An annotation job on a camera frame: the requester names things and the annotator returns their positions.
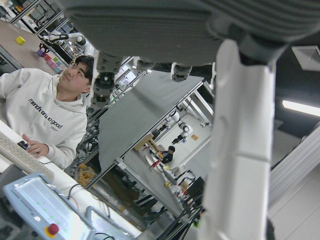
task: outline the fluorescent light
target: fluorescent light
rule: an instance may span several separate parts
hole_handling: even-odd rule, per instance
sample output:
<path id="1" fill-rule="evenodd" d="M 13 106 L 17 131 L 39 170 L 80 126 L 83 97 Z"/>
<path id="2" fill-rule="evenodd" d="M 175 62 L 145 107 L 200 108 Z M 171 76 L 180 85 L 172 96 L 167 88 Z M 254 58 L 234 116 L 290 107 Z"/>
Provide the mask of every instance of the fluorescent light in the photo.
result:
<path id="1" fill-rule="evenodd" d="M 315 106 L 304 105 L 301 103 L 283 100 L 282 104 L 287 109 L 292 109 L 306 114 L 311 114 L 320 117 L 320 108 Z"/>

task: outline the white keyboard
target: white keyboard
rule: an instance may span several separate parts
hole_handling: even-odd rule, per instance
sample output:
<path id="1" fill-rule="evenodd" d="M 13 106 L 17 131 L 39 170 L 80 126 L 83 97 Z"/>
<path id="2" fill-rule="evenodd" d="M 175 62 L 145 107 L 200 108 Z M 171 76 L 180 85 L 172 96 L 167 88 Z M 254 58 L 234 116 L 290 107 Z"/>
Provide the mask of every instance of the white keyboard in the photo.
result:
<path id="1" fill-rule="evenodd" d="M 39 160 L 30 155 L 18 144 L 0 131 L 0 154 L 6 157 L 10 162 L 15 164 L 27 174 L 40 172 L 50 181 L 54 179 L 54 173 L 44 166 Z"/>

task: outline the air vent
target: air vent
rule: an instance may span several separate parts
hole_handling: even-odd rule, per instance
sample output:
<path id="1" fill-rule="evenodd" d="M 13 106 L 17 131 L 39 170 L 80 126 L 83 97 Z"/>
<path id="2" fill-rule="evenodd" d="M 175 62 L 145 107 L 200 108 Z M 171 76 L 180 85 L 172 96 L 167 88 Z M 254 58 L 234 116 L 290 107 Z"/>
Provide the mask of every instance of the air vent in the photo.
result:
<path id="1" fill-rule="evenodd" d="M 318 46 L 293 46 L 292 51 L 303 70 L 320 72 L 320 50 Z"/>

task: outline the white hoodie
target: white hoodie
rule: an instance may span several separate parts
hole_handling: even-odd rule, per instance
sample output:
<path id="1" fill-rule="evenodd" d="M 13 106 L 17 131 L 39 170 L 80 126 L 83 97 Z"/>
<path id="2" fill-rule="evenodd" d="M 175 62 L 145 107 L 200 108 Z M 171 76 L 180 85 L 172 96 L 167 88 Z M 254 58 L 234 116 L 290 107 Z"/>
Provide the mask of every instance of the white hoodie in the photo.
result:
<path id="1" fill-rule="evenodd" d="M 82 95 L 76 101 L 57 100 L 59 77 L 33 68 L 0 76 L 0 118 L 20 136 L 47 144 L 46 157 L 65 169 L 86 133 L 87 103 Z"/>

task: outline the black hair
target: black hair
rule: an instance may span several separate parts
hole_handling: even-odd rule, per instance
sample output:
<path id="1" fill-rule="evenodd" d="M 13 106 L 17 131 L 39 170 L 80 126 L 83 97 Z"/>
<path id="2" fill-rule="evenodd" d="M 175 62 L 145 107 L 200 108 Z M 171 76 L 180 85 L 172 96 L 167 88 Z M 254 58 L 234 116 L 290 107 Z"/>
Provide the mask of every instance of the black hair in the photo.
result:
<path id="1" fill-rule="evenodd" d="M 87 66 L 84 76 L 89 79 L 89 85 L 91 85 L 94 71 L 94 57 L 90 55 L 78 56 L 75 60 L 75 64 L 83 63 Z"/>
<path id="2" fill-rule="evenodd" d="M 175 152 L 175 151 L 176 151 L 176 149 L 175 149 L 175 147 L 174 147 L 174 146 L 169 146 L 169 147 L 168 147 L 168 149 L 169 149 L 169 150 L 172 150 L 173 152 Z"/>

